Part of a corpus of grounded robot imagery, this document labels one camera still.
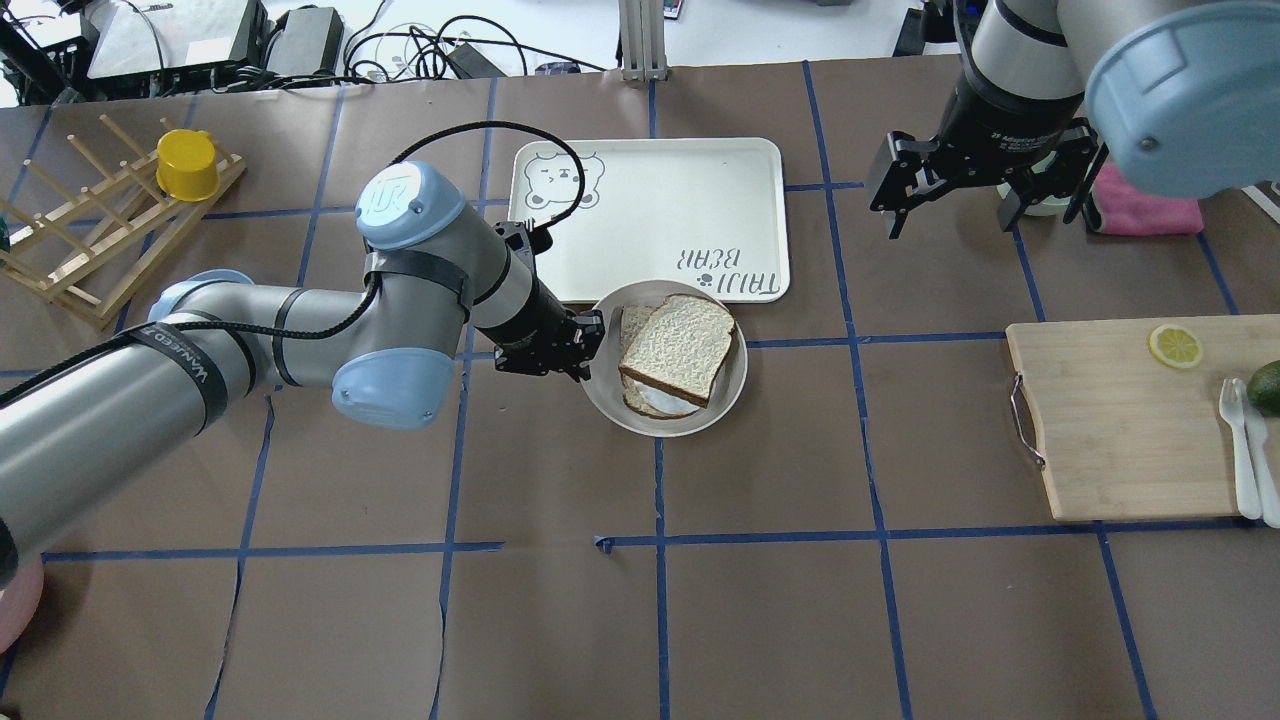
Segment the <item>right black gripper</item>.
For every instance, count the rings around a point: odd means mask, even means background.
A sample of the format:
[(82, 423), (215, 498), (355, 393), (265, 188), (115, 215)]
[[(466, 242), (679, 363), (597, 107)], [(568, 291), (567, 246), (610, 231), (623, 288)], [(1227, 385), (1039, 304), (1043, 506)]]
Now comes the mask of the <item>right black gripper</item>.
[(1024, 208), (1070, 197), (1062, 223), (1071, 224), (1107, 159), (1108, 147), (1068, 101), (1018, 101), (1009, 110), (959, 85), (934, 136), (887, 133), (868, 173), (869, 209), (897, 240), (922, 204), (955, 190), (1006, 184)]

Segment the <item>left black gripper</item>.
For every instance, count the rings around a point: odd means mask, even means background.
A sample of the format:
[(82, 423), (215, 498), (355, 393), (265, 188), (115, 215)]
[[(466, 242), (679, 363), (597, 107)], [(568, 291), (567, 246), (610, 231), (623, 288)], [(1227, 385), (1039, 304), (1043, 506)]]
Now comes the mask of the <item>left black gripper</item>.
[(498, 372), (521, 375), (563, 373), (575, 383), (591, 379), (589, 363), (607, 334), (599, 309), (573, 313), (567, 307), (530, 306), (490, 328)]

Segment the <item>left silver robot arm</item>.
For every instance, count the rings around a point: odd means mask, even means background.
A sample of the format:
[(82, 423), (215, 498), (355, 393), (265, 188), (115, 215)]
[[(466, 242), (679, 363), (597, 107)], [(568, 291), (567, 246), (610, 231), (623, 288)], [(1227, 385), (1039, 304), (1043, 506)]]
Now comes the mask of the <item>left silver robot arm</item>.
[(145, 468), (266, 386), (329, 391), (365, 424), (434, 423), (467, 325), (502, 372), (590, 377), (600, 313), (540, 281), (544, 233), (489, 225), (434, 167), (378, 172), (355, 205), (358, 292), (259, 284), (230, 270), (175, 283), (145, 322), (3, 393), (3, 582)]

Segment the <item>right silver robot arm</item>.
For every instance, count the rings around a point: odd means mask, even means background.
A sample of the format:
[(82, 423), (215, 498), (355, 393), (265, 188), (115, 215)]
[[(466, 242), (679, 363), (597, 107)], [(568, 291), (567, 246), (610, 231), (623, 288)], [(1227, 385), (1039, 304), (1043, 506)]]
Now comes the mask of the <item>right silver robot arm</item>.
[(1079, 213), (1106, 163), (1137, 190), (1207, 199), (1277, 178), (1275, 1), (942, 1), (961, 73), (931, 138), (890, 132), (872, 211), (897, 238), (955, 190), (1006, 184), (1010, 231)]

